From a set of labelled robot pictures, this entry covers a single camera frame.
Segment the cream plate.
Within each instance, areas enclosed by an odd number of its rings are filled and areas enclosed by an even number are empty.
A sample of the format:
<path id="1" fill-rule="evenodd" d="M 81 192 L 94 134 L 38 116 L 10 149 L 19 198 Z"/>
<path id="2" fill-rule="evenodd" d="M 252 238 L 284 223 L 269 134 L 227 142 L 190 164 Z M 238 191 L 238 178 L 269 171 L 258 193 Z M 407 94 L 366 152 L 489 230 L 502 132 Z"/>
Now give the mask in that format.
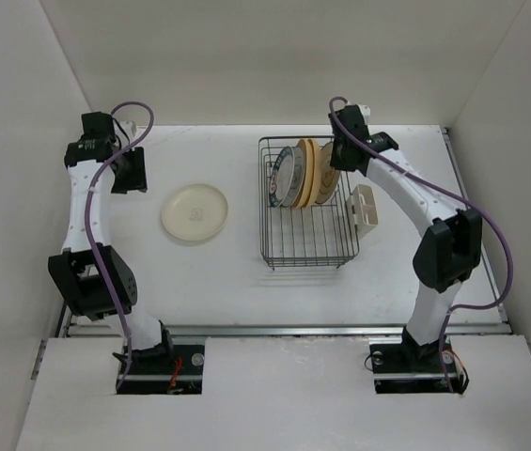
<path id="1" fill-rule="evenodd" d="M 164 230 L 180 241 L 203 242 L 225 226 L 228 202 L 217 188 L 193 183 L 170 195 L 161 208 Z"/>

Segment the white plate dark rim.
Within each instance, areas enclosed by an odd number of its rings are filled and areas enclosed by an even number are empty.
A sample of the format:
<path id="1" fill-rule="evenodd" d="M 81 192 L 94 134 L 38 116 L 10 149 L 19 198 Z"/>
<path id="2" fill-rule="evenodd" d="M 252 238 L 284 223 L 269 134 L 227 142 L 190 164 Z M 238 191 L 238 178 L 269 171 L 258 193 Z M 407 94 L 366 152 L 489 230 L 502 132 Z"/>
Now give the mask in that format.
<path id="1" fill-rule="evenodd" d="M 316 204 L 324 204 L 332 196 L 340 178 L 340 171 L 331 165 L 333 149 L 333 142 L 328 142 L 320 149 L 320 187 Z"/>

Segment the orange plate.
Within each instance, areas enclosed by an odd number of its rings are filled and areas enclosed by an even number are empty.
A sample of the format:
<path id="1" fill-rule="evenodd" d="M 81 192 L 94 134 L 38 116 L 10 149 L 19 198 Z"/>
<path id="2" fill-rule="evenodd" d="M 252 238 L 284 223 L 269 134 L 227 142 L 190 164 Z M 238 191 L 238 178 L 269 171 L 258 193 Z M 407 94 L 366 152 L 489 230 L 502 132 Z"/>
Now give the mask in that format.
<path id="1" fill-rule="evenodd" d="M 321 183 L 321 150 L 320 145 L 312 138 L 306 138 L 307 159 L 305 181 L 299 200 L 299 208 L 310 208 L 316 201 Z"/>
<path id="2" fill-rule="evenodd" d="M 300 191 L 291 205 L 294 209 L 304 208 L 307 204 L 307 201 L 311 195 L 315 165 L 315 155 L 312 140 L 310 138 L 301 139 L 299 141 L 299 147 L 304 150 L 305 163 L 303 169 L 303 181 L 301 182 Z"/>

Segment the white plate green lettered rim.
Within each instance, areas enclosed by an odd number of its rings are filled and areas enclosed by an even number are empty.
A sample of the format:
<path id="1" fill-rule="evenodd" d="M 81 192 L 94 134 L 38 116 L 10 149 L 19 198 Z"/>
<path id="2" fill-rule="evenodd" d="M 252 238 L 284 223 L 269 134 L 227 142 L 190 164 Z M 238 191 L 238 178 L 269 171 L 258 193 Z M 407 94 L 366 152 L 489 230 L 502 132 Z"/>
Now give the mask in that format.
<path id="1" fill-rule="evenodd" d="M 304 150 L 284 147 L 279 152 L 269 182 L 269 206 L 289 208 L 300 191 L 305 163 Z"/>

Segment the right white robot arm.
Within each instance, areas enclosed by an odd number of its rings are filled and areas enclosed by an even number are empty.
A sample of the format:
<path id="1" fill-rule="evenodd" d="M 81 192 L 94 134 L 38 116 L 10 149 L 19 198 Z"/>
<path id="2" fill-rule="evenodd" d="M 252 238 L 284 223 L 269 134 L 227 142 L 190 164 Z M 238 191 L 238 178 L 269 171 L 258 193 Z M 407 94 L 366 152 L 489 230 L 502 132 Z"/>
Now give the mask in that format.
<path id="1" fill-rule="evenodd" d="M 328 115 L 333 129 L 332 166 L 358 171 L 383 189 L 420 237 L 412 265 L 419 281 L 414 311 L 399 347 L 412 370 L 443 358 L 449 309 L 481 259 L 482 218 L 460 199 L 421 178 L 398 143 L 385 132 L 372 134 L 366 109 L 348 104 Z"/>

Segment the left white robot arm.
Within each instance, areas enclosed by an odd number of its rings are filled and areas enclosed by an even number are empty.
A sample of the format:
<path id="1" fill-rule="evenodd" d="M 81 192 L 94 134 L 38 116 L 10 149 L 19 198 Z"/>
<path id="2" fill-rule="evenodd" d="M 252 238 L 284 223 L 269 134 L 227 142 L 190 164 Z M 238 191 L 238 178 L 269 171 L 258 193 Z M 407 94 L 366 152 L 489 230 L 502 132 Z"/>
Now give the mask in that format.
<path id="1" fill-rule="evenodd" d="M 140 308 L 133 271 L 110 234 L 112 195 L 148 189 L 141 138 L 112 113 L 85 113 L 82 126 L 64 157 L 70 219 L 60 253 L 48 259 L 49 274 L 73 315 L 104 320 L 126 339 L 119 361 L 165 372 L 175 359 L 170 333 Z"/>

